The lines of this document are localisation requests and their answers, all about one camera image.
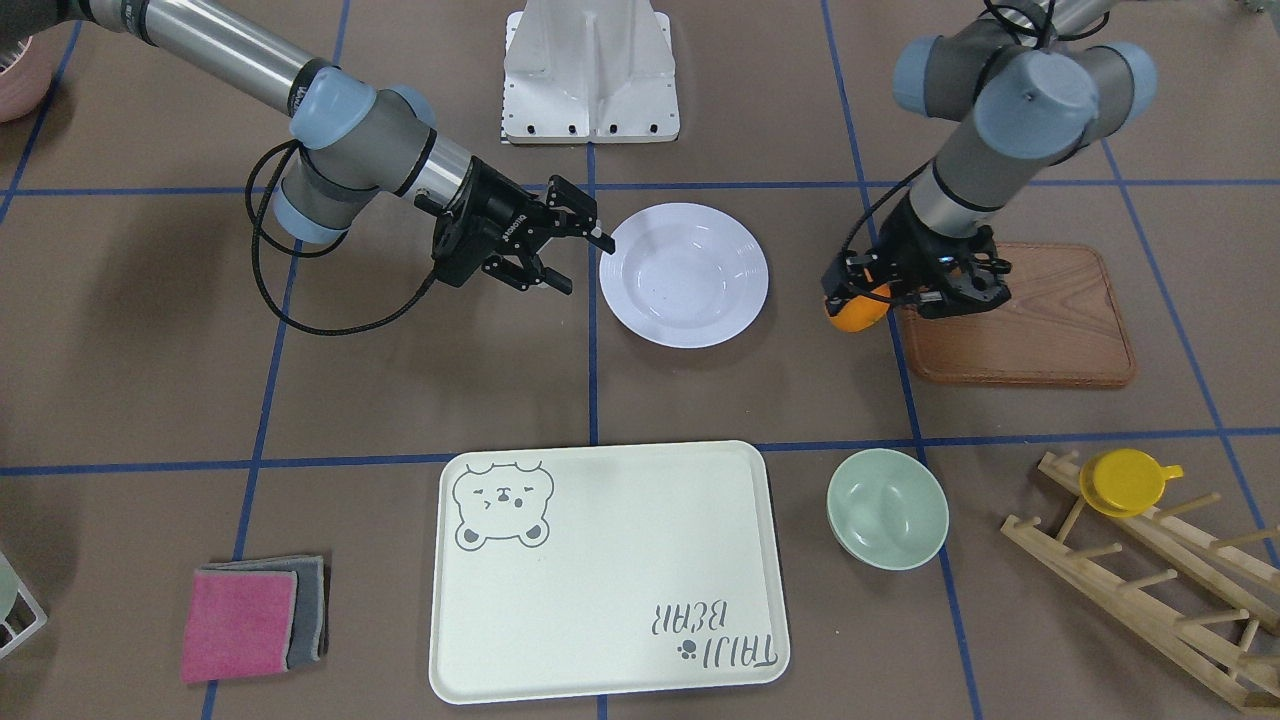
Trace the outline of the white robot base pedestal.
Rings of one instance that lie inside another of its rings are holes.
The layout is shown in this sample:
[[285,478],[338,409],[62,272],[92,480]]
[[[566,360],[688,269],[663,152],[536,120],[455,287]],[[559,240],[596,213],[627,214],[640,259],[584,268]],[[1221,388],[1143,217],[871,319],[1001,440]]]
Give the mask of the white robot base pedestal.
[[681,133],[672,24],[649,1],[529,1],[506,18],[500,137],[666,143]]

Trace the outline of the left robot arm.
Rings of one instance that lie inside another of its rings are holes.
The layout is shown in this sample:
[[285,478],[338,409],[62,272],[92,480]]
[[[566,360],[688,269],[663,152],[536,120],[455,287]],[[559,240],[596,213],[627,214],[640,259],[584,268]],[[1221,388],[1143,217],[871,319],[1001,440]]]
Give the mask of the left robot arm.
[[864,252],[845,241],[822,278],[824,310],[842,331],[893,307],[925,319],[1007,302],[1011,270],[989,219],[1043,169],[1123,127],[1152,104],[1155,60],[1111,42],[1079,53],[1110,1],[988,1],[964,29],[909,44],[893,69],[896,102],[954,120],[937,154],[895,186],[900,195]]

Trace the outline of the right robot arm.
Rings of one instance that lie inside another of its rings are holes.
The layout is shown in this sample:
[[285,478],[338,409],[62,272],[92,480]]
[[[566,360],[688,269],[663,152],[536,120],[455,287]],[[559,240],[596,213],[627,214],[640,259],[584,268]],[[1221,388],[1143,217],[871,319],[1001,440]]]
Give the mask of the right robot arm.
[[215,1],[5,1],[3,45],[68,20],[132,35],[288,115],[301,159],[271,206],[306,243],[340,240],[385,192],[435,218],[430,277],[452,287],[484,272],[520,291],[570,293],[571,279],[539,256],[548,241],[614,251],[595,200],[563,177],[526,191],[442,136],[413,88],[375,88]]

